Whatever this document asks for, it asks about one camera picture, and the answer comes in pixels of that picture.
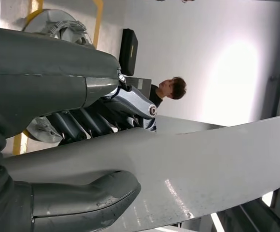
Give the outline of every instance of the white wall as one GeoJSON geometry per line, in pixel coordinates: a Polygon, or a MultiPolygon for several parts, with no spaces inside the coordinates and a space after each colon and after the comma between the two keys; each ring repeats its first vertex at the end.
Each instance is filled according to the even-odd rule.
{"type": "Polygon", "coordinates": [[[128,0],[125,27],[139,40],[134,76],[186,79],[160,115],[230,126],[260,119],[279,23],[280,2],[128,0]]]}

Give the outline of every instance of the bolt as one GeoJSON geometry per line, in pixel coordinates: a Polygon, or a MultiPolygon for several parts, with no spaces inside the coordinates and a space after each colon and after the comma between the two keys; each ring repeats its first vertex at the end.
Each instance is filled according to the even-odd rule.
{"type": "Polygon", "coordinates": [[[125,77],[124,75],[122,75],[122,74],[119,74],[119,75],[119,79],[121,80],[121,81],[122,81],[122,82],[125,82],[126,81],[125,77]]]}
{"type": "Polygon", "coordinates": [[[155,105],[151,105],[149,109],[149,112],[149,114],[152,116],[152,117],[155,117],[156,116],[157,114],[157,109],[156,109],[156,106],[155,105]]]}

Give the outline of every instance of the bright light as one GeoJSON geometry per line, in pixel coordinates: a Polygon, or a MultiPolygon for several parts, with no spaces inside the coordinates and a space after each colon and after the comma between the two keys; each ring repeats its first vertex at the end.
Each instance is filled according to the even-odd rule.
{"type": "Polygon", "coordinates": [[[223,49],[207,84],[203,120],[224,126],[250,122],[258,66],[257,49],[248,41],[233,41],[223,49]]]}
{"type": "Polygon", "coordinates": [[[211,217],[212,218],[217,232],[225,232],[217,213],[213,213],[211,215],[211,217]]]}
{"type": "Polygon", "coordinates": [[[270,207],[272,197],[273,197],[273,192],[269,192],[266,195],[263,195],[262,199],[264,203],[266,203],[266,205],[270,207]]]}

